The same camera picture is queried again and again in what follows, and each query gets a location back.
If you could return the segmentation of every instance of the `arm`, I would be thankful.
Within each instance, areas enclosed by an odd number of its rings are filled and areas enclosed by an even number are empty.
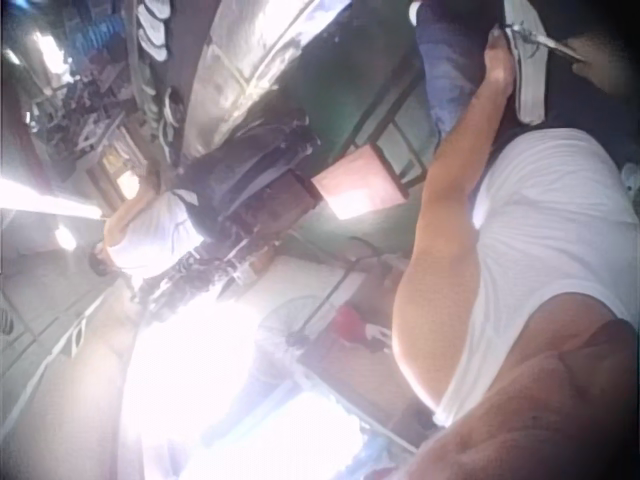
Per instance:
[[[624,443],[637,445],[637,340],[617,320],[525,363],[428,440],[401,478],[618,478],[603,470]]]
[[[453,257],[475,247],[468,197],[486,166],[515,77],[511,52],[499,30],[491,32],[485,63],[483,83],[429,168],[414,254]]]
[[[153,200],[158,196],[148,181],[140,182],[137,195],[124,202],[120,208],[107,220],[104,226],[104,245],[113,247],[118,245],[127,232],[127,227]]]
[[[515,76],[501,34],[490,37],[485,62],[484,82],[429,168],[413,255],[394,303],[395,358],[432,409],[462,355],[478,291],[477,233],[468,197],[486,165]]]

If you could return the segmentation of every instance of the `jeans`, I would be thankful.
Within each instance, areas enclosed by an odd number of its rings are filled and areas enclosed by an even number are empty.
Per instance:
[[[580,14],[579,2],[544,0],[532,4],[547,35],[555,40],[566,40],[592,28],[592,19]],[[501,9],[501,1],[475,2],[460,11],[446,0],[427,0],[418,10],[416,39],[424,62],[431,115],[440,139],[466,111],[484,78],[484,49],[491,28],[502,23]],[[635,109],[574,74],[569,61],[552,52],[547,65],[546,102],[546,120],[532,127],[517,120],[511,99],[494,142],[492,159],[523,133],[547,128],[585,131],[619,167],[640,158]]]

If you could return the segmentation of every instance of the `white shirt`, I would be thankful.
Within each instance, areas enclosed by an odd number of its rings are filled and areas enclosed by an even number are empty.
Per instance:
[[[184,190],[178,193],[195,203],[193,193]],[[124,239],[108,247],[108,251],[123,272],[136,278],[151,278],[169,269],[202,240],[182,201],[165,192],[133,219]]]
[[[512,142],[474,209],[480,285],[462,357],[436,412],[448,426],[481,400],[529,317],[562,293],[603,302],[636,328],[640,230],[618,170],[589,135]]]

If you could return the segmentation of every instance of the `person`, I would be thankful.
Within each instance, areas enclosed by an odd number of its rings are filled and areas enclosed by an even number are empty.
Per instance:
[[[598,478],[638,441],[640,230],[612,161],[633,116],[551,55],[547,120],[514,123],[497,16],[412,10],[442,141],[393,347],[444,430],[403,478]]]
[[[311,153],[317,139],[307,122],[297,112],[261,119],[187,165],[166,191],[144,178],[137,195],[107,220],[90,267],[101,276],[120,270],[149,279],[203,241],[236,240],[227,217]]]

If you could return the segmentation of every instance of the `white wall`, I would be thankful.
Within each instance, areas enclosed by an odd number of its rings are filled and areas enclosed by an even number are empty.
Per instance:
[[[122,284],[94,313],[75,358],[57,357],[1,446],[12,480],[111,480],[135,323]]]

